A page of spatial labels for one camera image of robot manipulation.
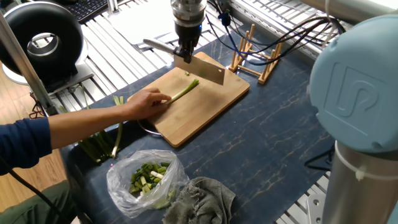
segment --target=person's arm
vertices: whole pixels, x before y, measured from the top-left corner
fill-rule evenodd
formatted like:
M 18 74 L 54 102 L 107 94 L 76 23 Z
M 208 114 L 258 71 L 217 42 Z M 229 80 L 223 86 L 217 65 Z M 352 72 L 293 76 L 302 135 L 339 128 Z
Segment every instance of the person's arm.
M 11 167 L 28 168 L 51 149 L 67 146 L 110 125 L 148 118 L 167 109 L 171 97 L 156 88 L 136 93 L 130 101 L 111 108 L 81 110 L 37 120 L 24 119 L 0 126 L 0 157 Z M 0 175 L 7 173 L 0 164 Z

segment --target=plastic bag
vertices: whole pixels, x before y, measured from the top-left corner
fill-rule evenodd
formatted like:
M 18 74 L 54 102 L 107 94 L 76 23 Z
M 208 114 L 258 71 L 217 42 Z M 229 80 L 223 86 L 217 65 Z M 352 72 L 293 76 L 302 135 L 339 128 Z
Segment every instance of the plastic bag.
M 150 193 L 135 198 L 129 193 L 131 176 L 143 164 L 169 162 L 164 178 Z M 184 167 L 171 151 L 145 150 L 137 151 L 130 158 L 116 163 L 106 174 L 108 192 L 115 205 L 122 213 L 135 218 L 143 211 L 151 208 L 162 208 L 175 200 L 180 187 L 188 183 L 189 178 Z

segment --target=keyboard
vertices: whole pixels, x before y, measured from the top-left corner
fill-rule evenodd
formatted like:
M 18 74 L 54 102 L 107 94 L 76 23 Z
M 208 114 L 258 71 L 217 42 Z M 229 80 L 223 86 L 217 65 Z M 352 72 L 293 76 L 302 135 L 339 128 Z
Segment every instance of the keyboard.
M 94 18 L 108 7 L 106 0 L 79 0 L 77 3 L 65 6 L 80 24 Z

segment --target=wooden cutting board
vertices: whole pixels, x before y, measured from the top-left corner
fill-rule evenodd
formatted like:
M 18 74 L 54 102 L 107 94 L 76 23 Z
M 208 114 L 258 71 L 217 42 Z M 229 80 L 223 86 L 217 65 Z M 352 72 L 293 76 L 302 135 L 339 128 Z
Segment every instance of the wooden cutting board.
M 222 66 L 203 52 L 197 53 L 196 57 Z M 173 147 L 184 143 L 250 88 L 248 82 L 228 69 L 225 70 L 224 85 L 219 85 L 192 73 L 187 76 L 177 67 L 145 88 L 156 87 L 161 93 L 174 96 L 195 78 L 199 79 L 198 86 L 172 103 L 165 113 L 149 119 Z

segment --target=blue sleeve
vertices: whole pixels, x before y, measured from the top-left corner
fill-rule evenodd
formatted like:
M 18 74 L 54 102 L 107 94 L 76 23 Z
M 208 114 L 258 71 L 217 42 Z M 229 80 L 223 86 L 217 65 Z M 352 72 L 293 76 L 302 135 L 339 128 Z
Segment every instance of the blue sleeve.
M 11 167 L 30 168 L 52 152 L 47 118 L 23 119 L 0 125 L 0 157 Z M 0 163 L 0 175 L 7 174 Z

